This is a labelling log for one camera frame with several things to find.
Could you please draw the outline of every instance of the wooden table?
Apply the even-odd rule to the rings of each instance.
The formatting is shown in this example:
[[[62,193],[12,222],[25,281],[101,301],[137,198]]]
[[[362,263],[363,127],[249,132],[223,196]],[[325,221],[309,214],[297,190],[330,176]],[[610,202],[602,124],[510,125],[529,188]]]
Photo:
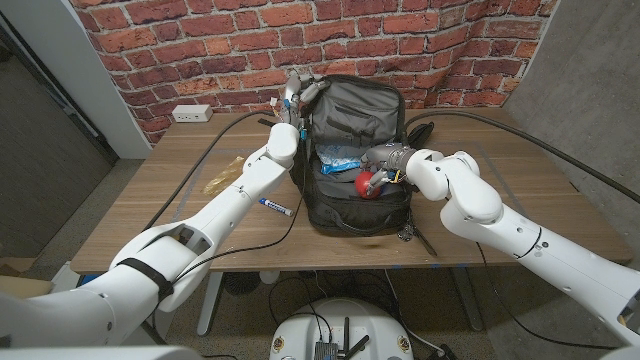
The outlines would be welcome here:
[[[502,109],[468,110],[517,126]],[[425,110],[407,111],[407,119],[421,111]],[[204,124],[174,124],[84,243],[71,268],[78,273],[106,271],[118,250],[142,230],[217,132],[237,116],[215,114]],[[260,117],[241,122],[221,139],[157,224],[195,214],[210,200],[202,193],[204,186],[236,156],[247,157],[266,143],[269,128],[257,123]],[[480,165],[482,177],[514,210],[607,259],[631,260],[631,248],[536,146],[471,119],[439,116],[425,120],[436,123],[427,147],[445,155],[457,150],[471,154]],[[288,177],[269,195],[270,200],[290,209],[295,209],[299,198]],[[395,233],[367,238],[323,235],[309,224],[303,205],[291,233],[280,245],[217,259],[211,269],[321,270],[482,264],[473,242],[452,235],[440,223],[443,205],[429,202],[420,194],[415,194],[412,202],[416,224],[438,257],[429,255],[418,239],[405,243]],[[291,219],[258,204],[218,251],[273,242],[286,232]],[[515,263],[511,257],[488,247],[485,254],[491,265]]]

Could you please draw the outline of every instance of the marker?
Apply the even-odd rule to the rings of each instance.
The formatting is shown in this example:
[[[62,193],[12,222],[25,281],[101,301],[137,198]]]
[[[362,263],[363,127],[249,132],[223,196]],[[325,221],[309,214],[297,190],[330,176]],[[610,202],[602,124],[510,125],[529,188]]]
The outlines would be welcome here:
[[[273,210],[279,211],[287,216],[293,216],[293,210],[287,209],[286,207],[282,206],[282,205],[278,205],[276,203],[274,203],[273,201],[267,200],[265,198],[260,199],[260,204],[263,205],[267,205],[268,207],[272,208]]]

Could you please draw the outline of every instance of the black strap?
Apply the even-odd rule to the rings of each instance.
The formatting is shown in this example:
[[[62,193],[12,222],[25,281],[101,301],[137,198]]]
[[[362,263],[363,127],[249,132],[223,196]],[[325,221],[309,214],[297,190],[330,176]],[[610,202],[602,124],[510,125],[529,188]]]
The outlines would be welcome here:
[[[158,285],[158,302],[164,300],[167,296],[173,294],[173,285],[170,281],[158,272],[156,269],[147,265],[146,263],[135,259],[135,258],[127,258],[118,263],[118,265],[127,265],[132,267],[144,275],[146,275],[151,281]]]

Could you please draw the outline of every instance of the door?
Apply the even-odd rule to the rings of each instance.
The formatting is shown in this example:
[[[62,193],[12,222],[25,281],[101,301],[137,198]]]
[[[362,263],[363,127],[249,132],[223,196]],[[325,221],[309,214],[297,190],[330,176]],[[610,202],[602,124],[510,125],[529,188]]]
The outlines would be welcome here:
[[[37,256],[110,169],[15,56],[0,62],[0,257]]]

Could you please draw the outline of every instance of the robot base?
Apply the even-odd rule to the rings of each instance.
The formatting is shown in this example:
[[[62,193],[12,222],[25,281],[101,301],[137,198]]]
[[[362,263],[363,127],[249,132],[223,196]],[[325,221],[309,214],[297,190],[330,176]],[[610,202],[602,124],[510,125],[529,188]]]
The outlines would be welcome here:
[[[409,337],[396,319],[381,309],[364,301],[347,298],[329,298],[313,303],[316,313],[324,317],[331,327],[332,343],[340,354],[345,351],[345,331],[348,331],[349,349],[366,335],[369,340],[351,359],[413,359]],[[311,313],[309,305],[296,313]],[[348,329],[345,330],[345,318]],[[329,329],[322,319],[320,328],[324,342],[329,340]],[[313,315],[300,314],[284,321],[276,330],[270,347],[270,360],[314,359],[320,333]]]

